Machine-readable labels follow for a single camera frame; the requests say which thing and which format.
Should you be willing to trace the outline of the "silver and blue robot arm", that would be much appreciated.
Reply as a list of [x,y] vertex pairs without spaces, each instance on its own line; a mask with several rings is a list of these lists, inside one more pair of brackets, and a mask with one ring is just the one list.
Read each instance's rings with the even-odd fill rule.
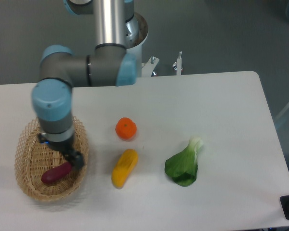
[[79,170],[84,159],[73,148],[72,89],[134,84],[137,58],[127,49],[136,43],[139,27],[132,0],[66,0],[64,6],[73,15],[94,15],[94,54],[76,57],[65,46],[46,48],[31,100],[41,127],[39,141]]

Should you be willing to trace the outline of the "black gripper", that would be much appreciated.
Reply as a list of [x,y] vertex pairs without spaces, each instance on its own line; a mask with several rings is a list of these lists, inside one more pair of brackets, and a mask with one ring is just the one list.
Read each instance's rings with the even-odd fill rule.
[[81,170],[84,166],[84,159],[81,152],[73,148],[74,135],[63,141],[51,141],[46,138],[46,133],[37,135],[40,144],[46,144],[50,149],[60,152],[75,170]]

